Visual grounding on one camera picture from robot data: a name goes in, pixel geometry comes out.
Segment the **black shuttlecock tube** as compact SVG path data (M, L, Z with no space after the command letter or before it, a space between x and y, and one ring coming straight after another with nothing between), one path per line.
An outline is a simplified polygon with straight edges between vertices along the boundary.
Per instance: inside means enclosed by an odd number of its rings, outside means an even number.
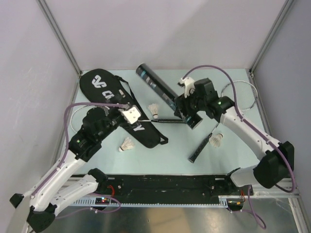
M196 128L201 122L202 118L195 114L194 116L183 116L177 108L175 98L178 95L145 63L140 64L136 69L136 74L144 80L147 85L153 89L158 96L165 101L165 103L174 111L174 115L179 117L186 123L191 129Z

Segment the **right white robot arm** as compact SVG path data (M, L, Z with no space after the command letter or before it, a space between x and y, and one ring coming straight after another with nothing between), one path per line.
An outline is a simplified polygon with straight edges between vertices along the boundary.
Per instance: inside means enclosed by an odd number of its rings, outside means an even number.
M227 92L218 94L208 78L195 81L186 77L178 85L184 88L184 93L175 98L175 103L186 123L193 120L197 112L204 111L209 118L235 133L259 160L256 166L238 168L229 174L230 179L224 183L227 193L235 195L245 185L272 188L292 174L294 146L288 141L281 143L253 125Z

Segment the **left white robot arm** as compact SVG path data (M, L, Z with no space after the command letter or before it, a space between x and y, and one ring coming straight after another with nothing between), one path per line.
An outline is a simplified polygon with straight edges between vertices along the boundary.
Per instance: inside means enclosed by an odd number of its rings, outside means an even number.
M135 123L139 117L139 111L124 104L109 114L104 107L89 109L80 130L72 138L66 138L64 155L32 189L10 198L16 210L6 232L25 233L31 228L40 233L79 198L94 192L104 193L108 187L107 176L97 168L69 187L62 186L100 150L102 141L113 131L127 123Z

